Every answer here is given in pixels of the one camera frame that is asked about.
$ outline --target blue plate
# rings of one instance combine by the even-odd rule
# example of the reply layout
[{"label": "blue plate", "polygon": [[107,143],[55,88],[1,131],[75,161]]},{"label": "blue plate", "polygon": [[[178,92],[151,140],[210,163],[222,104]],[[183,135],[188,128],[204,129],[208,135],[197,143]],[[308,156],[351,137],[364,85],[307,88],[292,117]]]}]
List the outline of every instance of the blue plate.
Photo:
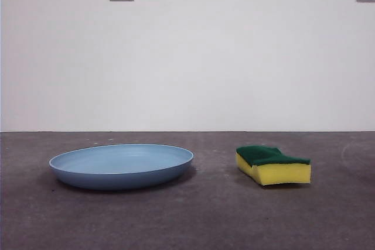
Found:
[{"label": "blue plate", "polygon": [[181,175],[193,153],[176,146],[128,144],[97,146],[55,156],[49,165],[57,178],[92,190],[153,186]]}]

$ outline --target floor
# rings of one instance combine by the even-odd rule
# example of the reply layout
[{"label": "floor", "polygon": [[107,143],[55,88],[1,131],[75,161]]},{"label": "floor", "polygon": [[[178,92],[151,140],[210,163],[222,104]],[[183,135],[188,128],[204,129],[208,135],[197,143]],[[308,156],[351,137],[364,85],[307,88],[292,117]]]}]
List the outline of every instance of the floor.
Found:
[{"label": "floor", "polygon": [[[162,143],[195,154],[180,178],[132,191],[67,186],[48,160],[74,149]],[[311,184],[261,187],[235,149],[276,146]],[[11,249],[375,249],[375,132],[1,134],[1,246]]]}]

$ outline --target plate rim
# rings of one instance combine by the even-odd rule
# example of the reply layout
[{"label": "plate rim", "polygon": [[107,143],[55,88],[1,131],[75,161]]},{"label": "plate rim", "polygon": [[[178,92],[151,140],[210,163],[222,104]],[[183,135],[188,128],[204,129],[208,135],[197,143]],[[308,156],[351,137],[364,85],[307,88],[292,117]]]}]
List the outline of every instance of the plate rim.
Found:
[{"label": "plate rim", "polygon": [[[177,149],[181,149],[181,150],[185,150],[187,151],[189,154],[190,154],[190,158],[181,163],[181,164],[178,164],[178,165],[175,165],[175,166],[171,166],[171,167],[167,167],[167,168],[161,168],[161,169],[155,169],[155,170],[149,170],[149,171],[140,171],[140,172],[122,172],[122,173],[84,173],[84,172],[75,172],[75,171],[70,171],[70,170],[63,170],[63,169],[60,169],[58,167],[56,167],[55,165],[52,164],[52,161],[53,159],[57,158],[57,157],[61,157],[63,155],[66,155],[68,153],[72,153],[72,152],[78,152],[80,150],[86,150],[86,149],[95,149],[95,148],[103,148],[103,147],[108,147],[108,146],[134,146],[134,145],[147,145],[147,146],[167,146],[167,147],[170,147],[170,148],[177,148]],[[163,171],[163,170],[167,170],[167,169],[171,169],[171,168],[176,168],[176,167],[179,167],[179,166],[182,166],[182,165],[185,165],[189,162],[191,162],[194,158],[194,153],[189,151],[188,149],[185,149],[185,148],[181,148],[179,146],[171,146],[171,145],[163,145],[161,143],[118,143],[118,144],[115,144],[115,145],[103,145],[103,146],[91,146],[91,147],[88,147],[88,148],[82,148],[82,149],[75,149],[75,150],[71,150],[69,152],[64,152],[64,153],[61,153],[59,155],[56,155],[54,157],[52,157],[48,163],[49,163],[49,166],[53,169],[53,170],[58,170],[58,171],[61,171],[61,172],[66,172],[66,173],[74,173],[74,174],[84,174],[84,175],[126,175],[126,174],[141,174],[141,173],[150,173],[150,172],[156,172],[156,171]]]}]

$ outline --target yellow sponge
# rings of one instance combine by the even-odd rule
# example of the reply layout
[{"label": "yellow sponge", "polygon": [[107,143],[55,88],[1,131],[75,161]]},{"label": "yellow sponge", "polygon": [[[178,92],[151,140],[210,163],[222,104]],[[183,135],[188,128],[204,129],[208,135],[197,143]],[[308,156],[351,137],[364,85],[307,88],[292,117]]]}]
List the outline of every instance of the yellow sponge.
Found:
[{"label": "yellow sponge", "polygon": [[242,172],[262,186],[282,183],[310,183],[310,164],[270,163],[250,166],[238,153],[236,153],[236,162]]}]

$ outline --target kitchen sponge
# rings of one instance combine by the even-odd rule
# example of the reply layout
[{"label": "kitchen sponge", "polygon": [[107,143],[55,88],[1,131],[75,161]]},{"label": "kitchen sponge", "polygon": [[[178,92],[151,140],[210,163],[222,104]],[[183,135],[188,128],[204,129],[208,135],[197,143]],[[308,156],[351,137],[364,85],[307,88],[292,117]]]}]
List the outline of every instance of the kitchen sponge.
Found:
[{"label": "kitchen sponge", "polygon": [[283,155],[277,148],[243,146],[236,149],[238,168],[258,184],[310,183],[309,159]]}]

